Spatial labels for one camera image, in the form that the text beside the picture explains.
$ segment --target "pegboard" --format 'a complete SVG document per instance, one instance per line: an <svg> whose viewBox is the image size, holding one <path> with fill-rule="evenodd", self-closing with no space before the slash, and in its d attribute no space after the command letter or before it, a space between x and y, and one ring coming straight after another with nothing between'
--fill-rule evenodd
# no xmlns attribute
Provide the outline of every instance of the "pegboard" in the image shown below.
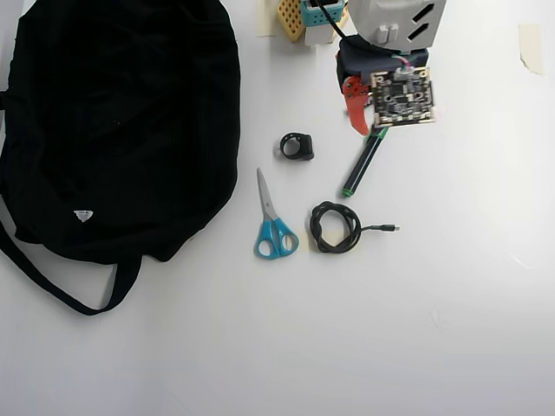
<svg viewBox="0 0 555 416"><path fill-rule="evenodd" d="M292 42L298 41L306 29L301 20L301 0L282 0L277 6L277 19Z"/></svg>

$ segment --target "marker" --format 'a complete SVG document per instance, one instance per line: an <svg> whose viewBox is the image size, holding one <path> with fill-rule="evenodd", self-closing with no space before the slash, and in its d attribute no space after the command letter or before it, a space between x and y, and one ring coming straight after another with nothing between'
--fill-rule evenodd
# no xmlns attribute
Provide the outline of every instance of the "marker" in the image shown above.
<svg viewBox="0 0 555 416"><path fill-rule="evenodd" d="M372 129L370 136L366 140L366 146L361 154L358 162L356 162L353 172L350 174L349 179L343 186L343 196L350 198L355 195L356 188L361 184L364 173L366 173L368 166L372 162L375 153L380 147L385 135L388 133L389 127L382 127Z"/></svg>

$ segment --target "bag strap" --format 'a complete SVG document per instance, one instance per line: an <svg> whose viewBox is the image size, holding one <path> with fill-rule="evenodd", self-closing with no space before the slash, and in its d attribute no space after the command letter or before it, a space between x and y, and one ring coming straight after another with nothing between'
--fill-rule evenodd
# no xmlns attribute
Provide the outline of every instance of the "bag strap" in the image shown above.
<svg viewBox="0 0 555 416"><path fill-rule="evenodd" d="M92 309L83 305L73 296L67 294L47 279L23 254L23 252L17 248L4 229L2 223L0 223L0 250L2 250L3 253L8 256L10 260L14 262L14 264L19 267L19 269L21 269L23 273L25 273L33 282L57 297L70 308L87 316L98 315L118 306L137 280L140 265L142 263L142 257L119 263L115 273L114 290L112 291L112 296L110 297L108 305L102 309Z"/></svg>

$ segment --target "scissors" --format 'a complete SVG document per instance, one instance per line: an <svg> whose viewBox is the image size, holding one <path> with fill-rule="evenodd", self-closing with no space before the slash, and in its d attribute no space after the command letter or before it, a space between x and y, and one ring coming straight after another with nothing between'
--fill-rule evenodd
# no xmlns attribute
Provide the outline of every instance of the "scissors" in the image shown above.
<svg viewBox="0 0 555 416"><path fill-rule="evenodd" d="M262 204L262 212L264 214L264 222L260 230L256 245L256 254L266 260L287 257L298 249L298 237L291 231L282 219L277 215L274 205L270 199L268 185L260 168L257 169L258 191L260 192L260 204ZM284 241L287 237L292 240L293 247L287 250ZM271 247L271 253L265 255L260 251L260 244L266 242Z"/></svg>

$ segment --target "white label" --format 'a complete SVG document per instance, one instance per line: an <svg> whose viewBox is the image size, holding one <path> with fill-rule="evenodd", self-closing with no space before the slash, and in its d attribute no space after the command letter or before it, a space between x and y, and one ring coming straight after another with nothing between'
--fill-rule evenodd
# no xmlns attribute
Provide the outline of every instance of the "white label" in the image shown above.
<svg viewBox="0 0 555 416"><path fill-rule="evenodd" d="M74 211L74 213L82 223L89 221L94 214L92 211Z"/></svg>

